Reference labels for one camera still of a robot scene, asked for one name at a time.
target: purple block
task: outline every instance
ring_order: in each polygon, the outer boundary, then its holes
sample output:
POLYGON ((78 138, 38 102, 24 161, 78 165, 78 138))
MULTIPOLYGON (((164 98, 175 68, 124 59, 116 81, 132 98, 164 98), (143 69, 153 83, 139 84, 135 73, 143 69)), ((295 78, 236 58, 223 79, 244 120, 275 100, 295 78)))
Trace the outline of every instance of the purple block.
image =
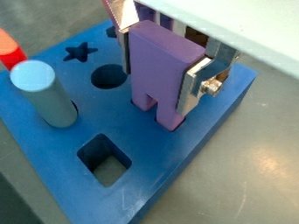
POLYGON ((136 13, 139 16, 139 20, 151 20, 155 21, 155 10, 151 9, 149 7, 144 6, 143 4, 135 2, 135 8, 136 8, 136 13))
POLYGON ((160 14, 160 26, 169 31, 173 29, 173 19, 167 17, 163 13, 160 14))
POLYGON ((156 121, 173 131, 184 119, 175 110, 183 74, 204 48, 147 20, 128 35, 133 104, 147 111, 157 103, 156 121))

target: star-shaped hole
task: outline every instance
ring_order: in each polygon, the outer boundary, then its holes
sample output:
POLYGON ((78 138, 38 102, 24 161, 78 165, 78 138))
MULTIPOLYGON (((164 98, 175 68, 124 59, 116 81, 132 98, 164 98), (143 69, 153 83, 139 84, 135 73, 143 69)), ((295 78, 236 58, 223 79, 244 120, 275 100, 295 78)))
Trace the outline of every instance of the star-shaped hole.
POLYGON ((89 58, 89 54, 96 52, 97 48, 89 48, 88 42, 84 42, 77 47, 66 47, 65 51, 68 52, 68 56, 62 61, 68 60, 78 60, 80 62, 86 62, 89 58))

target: red object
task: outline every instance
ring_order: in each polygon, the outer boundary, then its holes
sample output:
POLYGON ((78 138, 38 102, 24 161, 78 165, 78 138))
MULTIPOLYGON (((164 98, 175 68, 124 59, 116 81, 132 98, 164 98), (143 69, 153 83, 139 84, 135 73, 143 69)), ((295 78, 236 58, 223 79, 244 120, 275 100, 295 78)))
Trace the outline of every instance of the red object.
POLYGON ((0 60, 10 71, 13 66, 26 60, 26 56, 18 44, 9 34, 0 28, 0 60))

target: blue plastic base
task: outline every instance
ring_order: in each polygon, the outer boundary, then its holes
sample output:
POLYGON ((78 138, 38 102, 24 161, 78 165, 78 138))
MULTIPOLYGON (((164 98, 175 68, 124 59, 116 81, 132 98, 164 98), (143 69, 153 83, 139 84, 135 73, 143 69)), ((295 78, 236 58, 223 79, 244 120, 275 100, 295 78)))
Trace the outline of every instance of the blue plastic base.
POLYGON ((78 224, 136 223, 143 218, 239 105, 256 77, 252 70, 235 65, 221 93, 215 98, 205 95, 179 129, 169 132, 155 122, 155 108, 143 112, 131 103, 129 77, 112 89, 90 83, 98 67, 120 65, 117 41, 107 37, 111 25, 107 21, 33 57, 53 67, 78 107, 78 120, 66 129, 44 122, 14 89, 8 72, 0 73, 0 116, 64 213, 78 224), (64 62, 65 47, 82 42, 98 49, 88 55, 88 62, 64 62), (120 149, 113 152, 112 147, 109 153, 116 153, 129 167, 111 187, 98 183, 92 168, 77 156, 98 134, 120 149))

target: light blue cylinder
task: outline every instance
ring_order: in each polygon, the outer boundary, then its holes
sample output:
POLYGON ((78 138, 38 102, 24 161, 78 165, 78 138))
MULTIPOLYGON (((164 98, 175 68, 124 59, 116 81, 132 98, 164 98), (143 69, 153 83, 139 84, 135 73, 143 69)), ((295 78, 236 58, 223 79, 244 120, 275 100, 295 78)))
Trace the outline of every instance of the light blue cylinder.
POLYGON ((10 81, 50 126, 65 128, 74 123, 77 110, 48 64, 38 60, 18 63, 10 81))

